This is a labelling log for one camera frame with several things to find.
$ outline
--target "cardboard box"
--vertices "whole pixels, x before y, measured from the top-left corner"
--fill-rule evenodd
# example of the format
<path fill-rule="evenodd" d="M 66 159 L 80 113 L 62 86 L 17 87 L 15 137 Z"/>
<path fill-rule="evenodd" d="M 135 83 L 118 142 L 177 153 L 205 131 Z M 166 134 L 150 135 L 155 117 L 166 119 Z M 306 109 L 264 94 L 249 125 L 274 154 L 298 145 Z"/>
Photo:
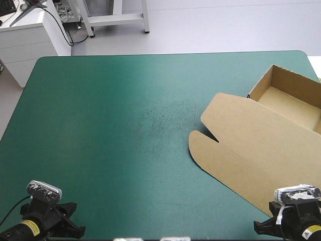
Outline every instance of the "cardboard box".
<path fill-rule="evenodd" d="M 274 190 L 321 187 L 321 84 L 272 66 L 247 98 L 218 93 L 201 120 L 219 142 L 193 131 L 196 163 L 270 215 Z"/>

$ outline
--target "white cabinet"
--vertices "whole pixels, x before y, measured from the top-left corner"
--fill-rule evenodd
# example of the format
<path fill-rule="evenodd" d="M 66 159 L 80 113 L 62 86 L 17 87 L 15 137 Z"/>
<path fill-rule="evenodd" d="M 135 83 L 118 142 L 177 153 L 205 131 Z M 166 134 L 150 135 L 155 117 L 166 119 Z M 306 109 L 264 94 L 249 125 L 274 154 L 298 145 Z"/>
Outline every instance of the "white cabinet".
<path fill-rule="evenodd" d="M 48 0 L 44 4 L 58 20 L 63 34 L 67 38 L 52 0 Z M 20 13 L 21 11 L 18 10 L 15 16 L 0 27 L 0 59 L 18 84 L 24 87 L 39 58 L 70 56 L 71 47 L 65 41 L 52 16 L 42 9 L 33 10 L 15 25 L 9 27 Z M 8 17 L 10 15 L 2 16 L 0 20 L 5 21 Z"/>

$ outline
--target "black mount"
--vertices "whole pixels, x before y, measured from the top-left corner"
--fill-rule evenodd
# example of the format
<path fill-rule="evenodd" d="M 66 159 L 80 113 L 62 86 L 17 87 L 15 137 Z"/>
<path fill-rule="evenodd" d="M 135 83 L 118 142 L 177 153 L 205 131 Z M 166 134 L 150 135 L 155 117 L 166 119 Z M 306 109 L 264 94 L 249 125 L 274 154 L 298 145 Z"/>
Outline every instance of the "black mount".
<path fill-rule="evenodd" d="M 316 200 L 308 203 L 287 205 L 283 211 L 282 225 L 276 224 L 281 205 L 276 202 L 269 202 L 269 209 L 273 215 L 272 218 L 262 223 L 254 222 L 254 230 L 257 234 L 306 241 L 302 237 L 304 230 L 312 225 L 321 225 L 321 213 Z"/>
<path fill-rule="evenodd" d="M 47 204 L 33 199 L 29 204 L 21 207 L 20 214 L 23 219 L 37 220 L 45 232 L 52 237 L 81 238 L 85 227 L 77 227 L 69 218 L 76 211 L 77 204 Z"/>

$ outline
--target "black cable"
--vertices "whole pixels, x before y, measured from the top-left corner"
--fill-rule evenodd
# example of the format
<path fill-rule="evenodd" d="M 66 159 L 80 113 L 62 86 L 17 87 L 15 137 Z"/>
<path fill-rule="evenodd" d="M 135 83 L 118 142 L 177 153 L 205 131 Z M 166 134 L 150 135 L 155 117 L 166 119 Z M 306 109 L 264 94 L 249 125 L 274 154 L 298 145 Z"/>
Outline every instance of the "black cable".
<path fill-rule="evenodd" d="M 87 35 L 87 37 L 86 37 L 85 39 L 83 39 L 83 40 L 81 40 L 81 41 L 79 41 L 79 42 L 74 42 L 74 40 L 72 39 L 72 36 L 71 36 L 71 34 L 70 34 L 70 32 L 69 32 L 69 29 L 68 29 L 68 28 L 66 28 L 66 30 L 67 30 L 67 33 L 68 33 L 68 35 L 69 35 L 70 39 L 71 39 L 71 43 L 72 43 L 72 44 L 79 44 L 79 43 L 82 43 L 82 42 L 84 42 L 86 39 L 88 39 L 88 37 L 89 37 L 89 35 Z"/>
<path fill-rule="evenodd" d="M 30 4 L 32 4 L 32 5 L 34 5 L 34 6 L 36 6 L 36 7 L 38 7 L 38 8 L 40 8 L 40 9 L 42 9 L 42 10 L 44 10 L 45 12 L 47 12 L 47 13 L 49 13 L 50 14 L 50 16 L 52 16 L 53 17 L 53 19 L 55 20 L 55 22 L 57 23 L 57 25 L 58 25 L 58 27 L 59 27 L 59 29 L 60 29 L 60 32 L 62 33 L 62 36 L 64 36 L 64 39 L 66 40 L 66 42 L 67 42 L 67 44 L 70 46 L 70 47 L 73 47 L 75 44 L 78 44 L 78 43 L 82 43 L 82 42 L 84 42 L 86 39 L 88 39 L 88 35 L 87 35 L 87 37 L 85 38 L 85 39 L 83 39 L 83 40 L 81 40 L 81 41 L 79 41 L 79 42 L 74 42 L 73 40 L 71 40 L 72 42 L 69 42 L 69 40 L 66 38 L 66 36 L 64 35 L 64 31 L 61 29 L 61 27 L 60 27 L 60 25 L 59 25 L 59 23 L 58 23 L 58 21 L 57 21 L 57 19 L 55 18 L 55 16 L 53 16 L 52 14 L 51 14 L 51 12 L 49 12 L 48 10 L 46 10 L 45 8 L 43 8 L 43 7 L 41 7 L 41 6 L 39 6 L 39 5 L 37 5 L 37 4 L 35 4 L 35 3 L 33 3 L 31 0 L 26 0 L 28 3 L 30 3 Z"/>
<path fill-rule="evenodd" d="M 9 217 L 10 213 L 23 201 L 27 200 L 28 198 L 30 198 L 31 196 L 27 196 L 23 199 L 21 199 L 19 202 L 17 202 L 12 208 L 11 210 L 7 213 L 7 215 L 4 217 L 4 219 L 0 222 L 0 226 L 5 222 L 5 220 Z"/>

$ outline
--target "white table leg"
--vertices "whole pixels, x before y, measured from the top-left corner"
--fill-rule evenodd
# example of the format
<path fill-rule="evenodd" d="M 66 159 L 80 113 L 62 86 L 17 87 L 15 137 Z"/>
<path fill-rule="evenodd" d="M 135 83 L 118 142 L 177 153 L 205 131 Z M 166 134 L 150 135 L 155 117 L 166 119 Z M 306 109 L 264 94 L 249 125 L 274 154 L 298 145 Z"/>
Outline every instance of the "white table leg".
<path fill-rule="evenodd" d="M 84 0 L 78 0 L 78 6 L 79 6 L 79 10 L 80 10 L 80 13 L 81 13 L 81 16 L 82 16 L 82 19 L 84 21 L 84 24 L 85 24 L 85 27 L 86 27 L 86 30 L 87 30 L 87 33 L 90 37 L 94 37 L 94 33 L 91 29 L 91 26 L 90 26 L 90 23 L 89 23 L 89 20 L 88 20 L 88 9 L 87 9 L 87 4 L 86 2 L 84 2 Z"/>
<path fill-rule="evenodd" d="M 114 0 L 114 6 L 113 6 L 113 15 L 120 15 L 122 14 L 122 0 Z"/>
<path fill-rule="evenodd" d="M 148 20 L 148 9 L 147 9 L 147 0 L 141 0 L 142 5 L 142 14 L 144 17 L 145 33 L 149 33 L 149 20 Z"/>

